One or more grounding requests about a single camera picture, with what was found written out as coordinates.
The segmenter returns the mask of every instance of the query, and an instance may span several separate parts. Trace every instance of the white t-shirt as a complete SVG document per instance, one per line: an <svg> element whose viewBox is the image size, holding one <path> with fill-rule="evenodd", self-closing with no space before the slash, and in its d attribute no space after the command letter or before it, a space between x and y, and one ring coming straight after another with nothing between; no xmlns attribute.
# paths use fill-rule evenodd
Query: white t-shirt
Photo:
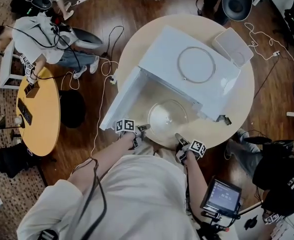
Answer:
<svg viewBox="0 0 294 240"><path fill-rule="evenodd" d="M42 22L41 29L45 35L50 40L51 44L48 42L46 36L42 31L37 27L38 22ZM53 46L54 45L54 33L50 29L50 19L46 19L42 15L34 17L22 17L16 20L14 26L15 29L24 31L26 34L35 38L39 43L44 46ZM15 48L18 52L24 54L28 59L29 63L34 63L35 60L43 54L49 64L56 64L63 56L64 51L61 49L54 48L45 48L36 43L29 36L21 33L17 30L12 30L12 39L15 44Z"/></svg>
<svg viewBox="0 0 294 240"><path fill-rule="evenodd" d="M174 164L150 155L123 156L101 181L107 212L90 239L198 240L186 215L186 176ZM70 182L48 186L17 229L19 240L36 240L54 228L66 239L68 225L83 195ZM103 211L99 187L69 239L81 239Z"/></svg>

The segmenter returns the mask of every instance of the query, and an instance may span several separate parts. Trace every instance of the light wood round table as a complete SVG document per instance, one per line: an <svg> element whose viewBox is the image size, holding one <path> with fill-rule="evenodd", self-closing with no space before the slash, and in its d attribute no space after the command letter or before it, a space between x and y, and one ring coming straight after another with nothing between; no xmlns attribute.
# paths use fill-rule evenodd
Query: light wood round table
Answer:
<svg viewBox="0 0 294 240"><path fill-rule="evenodd" d="M208 18L189 14L164 16L149 22L132 36L121 54L117 71L118 90L166 25L185 32L211 48L213 39L225 30L223 26ZM157 135L152 130L148 130L146 136L165 147L174 148L177 144L174 138L176 132L190 142L196 139L203 142L207 148L211 148L226 141L242 126L253 103L254 89L253 68L248 62L241 68L231 98L222 113L229 117L231 125L226 125L224 121L213 122L210 119L199 118L191 109L191 105L178 94L164 86L148 86L148 84L136 102L138 105L134 105L129 116L136 120L137 124L147 123L148 113L155 104L177 101L184 108L188 122L177 129L172 129L170 139L161 134Z"/></svg>
<svg viewBox="0 0 294 240"><path fill-rule="evenodd" d="M24 90L29 83L26 77L22 79L17 95L16 115L21 115L17 107L18 98L21 98L32 115L32 121L29 125L23 119L25 128L18 128L20 135L31 152L43 157L48 155L57 143L61 126L61 105L56 81L51 78L52 73L44 67L38 75L50 79L37 81L39 90L34 98L26 97Z"/></svg>

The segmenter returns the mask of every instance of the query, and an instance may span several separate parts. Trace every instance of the white sneaker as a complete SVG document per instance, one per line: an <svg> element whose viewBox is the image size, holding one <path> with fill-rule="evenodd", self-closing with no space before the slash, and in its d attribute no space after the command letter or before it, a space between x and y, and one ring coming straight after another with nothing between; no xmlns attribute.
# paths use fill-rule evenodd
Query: white sneaker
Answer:
<svg viewBox="0 0 294 240"><path fill-rule="evenodd" d="M67 2L67 4L65 5L65 11L67 12L68 9L71 7L72 3L71 2Z"/></svg>
<svg viewBox="0 0 294 240"><path fill-rule="evenodd" d="M73 79L78 79L78 78L80 78L81 75L82 75L86 70L87 70L87 66L82 66L81 71L74 73L74 74L72 75L72 78L73 78Z"/></svg>
<svg viewBox="0 0 294 240"><path fill-rule="evenodd" d="M95 73L97 71L98 64L99 64L99 59L100 59L99 56L97 56L97 55L94 55L94 56L96 56L96 59L92 64L90 64L90 67L89 67L89 71L90 71L91 74L93 74L93 73Z"/></svg>
<svg viewBox="0 0 294 240"><path fill-rule="evenodd" d="M64 19L65 21L67 21L71 16L73 16L73 14L74 14L74 11L71 10L70 12L67 12L66 17L63 17L63 19Z"/></svg>

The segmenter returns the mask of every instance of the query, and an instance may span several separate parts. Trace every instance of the sneaker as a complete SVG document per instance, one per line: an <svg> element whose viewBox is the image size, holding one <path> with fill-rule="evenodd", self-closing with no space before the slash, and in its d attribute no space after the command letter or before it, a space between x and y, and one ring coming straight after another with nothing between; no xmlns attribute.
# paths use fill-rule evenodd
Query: sneaker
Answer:
<svg viewBox="0 0 294 240"><path fill-rule="evenodd" d="M71 16L73 16L73 14L74 14L73 10L71 10L70 12L67 12L66 17L63 17L64 21L67 21Z"/></svg>
<svg viewBox="0 0 294 240"><path fill-rule="evenodd" d="M74 74L72 75L72 78L73 78L73 79L78 79L78 78L80 78L81 75L82 75L86 70L87 70L87 66L82 66L81 71L74 73Z"/></svg>
<svg viewBox="0 0 294 240"><path fill-rule="evenodd" d="M224 157L226 160L229 160L229 159L231 159L231 157L232 157L232 154L229 154L229 153L227 152L227 148L225 149L225 152L223 153L223 157Z"/></svg>
<svg viewBox="0 0 294 240"><path fill-rule="evenodd" d="M67 4L65 5L65 10L66 12L68 11L68 9L71 7L72 3L71 2L67 2Z"/></svg>
<svg viewBox="0 0 294 240"><path fill-rule="evenodd" d="M96 56L95 61L92 64L90 64L90 67L89 67L89 71L91 74L93 74L97 71L99 59L100 59L99 56L97 56L97 55L94 55L94 56Z"/></svg>

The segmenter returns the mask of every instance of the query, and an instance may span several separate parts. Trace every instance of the wooden floor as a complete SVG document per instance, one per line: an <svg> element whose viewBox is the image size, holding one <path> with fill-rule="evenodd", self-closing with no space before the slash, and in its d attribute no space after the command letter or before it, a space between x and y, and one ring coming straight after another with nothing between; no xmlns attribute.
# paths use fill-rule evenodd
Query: wooden floor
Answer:
<svg viewBox="0 0 294 240"><path fill-rule="evenodd" d="M202 1L199 0L199 7L202 6ZM124 34L117 42L113 52L112 60L114 61L119 61L128 40L148 22L165 15L181 13L195 15L197 13L195 0L88 0L73 7L73 9L75 11L74 16L70 18L68 23L71 26L92 32L103 40L104 45L96 51L99 55L106 50L108 35L113 27L124 26ZM273 34L273 29L279 29L279 26L273 22L273 18L276 18L277 15L270 2L262 0L252 8L246 21L254 24L256 31L263 31L284 43L281 35ZM233 27L245 42L250 44L249 31L244 27L243 22L231 22L225 27ZM110 41L112 44L119 33L120 29L114 31L111 35ZM259 43L258 50L266 57L269 57L275 51L280 51L282 56L289 57L282 47L271 47L268 38L263 34L258 34L256 39ZM289 51L294 56L292 46L290 46ZM265 61L256 54L251 59L255 77L255 93L275 61L276 58ZM56 76L66 72L66 69L57 66L50 66L49 68ZM64 81L64 90L69 88L69 79L70 76L67 76ZM74 166L83 162L94 147L104 77L100 71L94 75L87 71L80 78L79 83L79 91L83 95L87 107L85 122L77 129L69 129L61 125L58 143L52 152L52 156L57 159L57 162L51 162L47 158L43 160L41 165L49 185L54 184L59 179L67 179ZM61 79L57 80L57 84L60 88ZM279 58L279 62L255 97L243 128L245 130L258 130L273 140L294 139L294 118L286 117L287 111L294 111L293 84L294 63L288 59ZM72 85L76 87L77 82L72 81ZM101 111L102 118L116 94L117 87L107 83ZM99 130L94 153L115 140L116 136L112 132ZM211 176L217 175L241 187L243 189L242 208L249 207L257 202L254 198L256 187L234 158L229 161L224 160L225 146L226 143L222 143L209 149L204 158L200 160L199 166L207 181Z"/></svg>

